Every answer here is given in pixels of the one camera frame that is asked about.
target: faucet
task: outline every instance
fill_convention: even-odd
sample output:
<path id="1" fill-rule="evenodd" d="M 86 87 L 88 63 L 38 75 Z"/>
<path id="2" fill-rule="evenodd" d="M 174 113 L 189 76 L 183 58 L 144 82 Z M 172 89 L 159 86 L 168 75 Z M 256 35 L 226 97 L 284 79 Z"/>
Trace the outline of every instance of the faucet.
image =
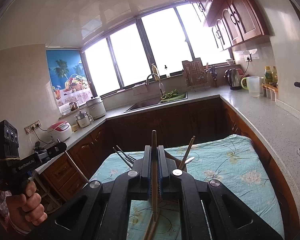
<path id="1" fill-rule="evenodd" d="M 163 84 L 161 83 L 161 79 L 160 79 L 160 76 L 159 76 L 158 74 L 151 73 L 150 75 L 148 75 L 147 78 L 146 78 L 146 85 L 149 84 L 148 79 L 149 79 L 149 77 L 152 76 L 152 75 L 157 76 L 157 77 L 159 78 L 159 89 L 160 89 L 161 95 L 163 96 L 163 93 L 165 93 L 166 91 L 165 91 L 165 89 L 164 89 Z"/>

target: green vegetable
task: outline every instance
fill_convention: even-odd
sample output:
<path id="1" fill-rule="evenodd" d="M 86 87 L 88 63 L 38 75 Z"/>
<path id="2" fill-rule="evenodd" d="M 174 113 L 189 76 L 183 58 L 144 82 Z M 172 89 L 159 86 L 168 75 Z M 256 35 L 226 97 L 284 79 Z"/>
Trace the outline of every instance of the green vegetable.
<path id="1" fill-rule="evenodd" d="M 170 98 L 175 98 L 175 97 L 178 97 L 179 96 L 179 92 L 175 89 L 175 90 L 172 90 L 171 92 L 169 93 L 166 93 L 164 94 L 161 99 L 162 100 L 166 100 L 166 99 L 170 99 Z"/>

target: window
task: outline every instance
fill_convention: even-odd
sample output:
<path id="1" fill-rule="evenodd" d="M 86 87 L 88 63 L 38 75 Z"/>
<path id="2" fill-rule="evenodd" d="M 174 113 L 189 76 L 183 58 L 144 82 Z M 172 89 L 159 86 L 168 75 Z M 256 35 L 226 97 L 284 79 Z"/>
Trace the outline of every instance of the window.
<path id="1" fill-rule="evenodd" d="M 193 57 L 210 65 L 225 62 L 230 58 L 229 50 L 217 51 L 212 28 L 202 27 L 204 18 L 199 13 L 196 4 L 161 10 L 105 34 L 104 39 L 86 49 L 97 94 L 102 96 L 146 80 L 152 63 L 162 76 L 165 65 L 170 73 L 178 72 L 183 70 L 182 61 L 192 61 Z"/>
<path id="2" fill-rule="evenodd" d="M 110 39 L 124 86 L 146 80 L 151 71 L 137 25 L 111 34 Z"/>
<path id="3" fill-rule="evenodd" d="M 152 53 L 161 75 L 164 65 L 170 73 L 183 69 L 182 61 L 192 61 L 186 38 L 173 8 L 142 17 Z"/>
<path id="4" fill-rule="evenodd" d="M 202 27 L 192 4 L 177 6 L 177 10 L 185 26 L 195 57 L 200 57 L 203 64 L 208 62 L 209 65 L 226 62 L 230 58 L 227 49 L 217 52 L 215 46 L 211 45 L 216 43 L 211 28 Z"/>
<path id="5" fill-rule="evenodd" d="M 120 88 L 106 39 L 98 41 L 86 51 L 91 78 L 98 95 Z"/>

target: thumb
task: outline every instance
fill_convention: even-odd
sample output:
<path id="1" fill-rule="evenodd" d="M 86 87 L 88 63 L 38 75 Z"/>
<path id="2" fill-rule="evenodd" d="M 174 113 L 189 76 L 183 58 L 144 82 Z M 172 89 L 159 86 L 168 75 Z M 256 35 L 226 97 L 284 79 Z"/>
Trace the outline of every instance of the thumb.
<path id="1" fill-rule="evenodd" d="M 24 194 L 13 195 L 6 197 L 6 203 L 9 210 L 17 209 L 18 207 L 22 207 L 26 204 L 27 199 Z"/>

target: hand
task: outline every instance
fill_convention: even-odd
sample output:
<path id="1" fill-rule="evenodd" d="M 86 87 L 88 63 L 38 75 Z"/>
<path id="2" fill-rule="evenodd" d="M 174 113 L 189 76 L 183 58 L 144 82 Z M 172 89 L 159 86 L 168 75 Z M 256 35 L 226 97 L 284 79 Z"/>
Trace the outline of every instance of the hand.
<path id="1" fill-rule="evenodd" d="M 44 212 L 44 207 L 40 204 L 41 197 L 38 193 L 35 193 L 35 191 L 36 187 L 34 182 L 30 181 L 26 186 L 28 199 L 24 194 L 6 197 L 11 221 L 20 229 L 28 232 L 31 231 L 29 222 L 37 226 L 48 217 Z M 24 212 L 27 212 L 25 216 L 20 213 L 19 207 L 21 207 Z"/>

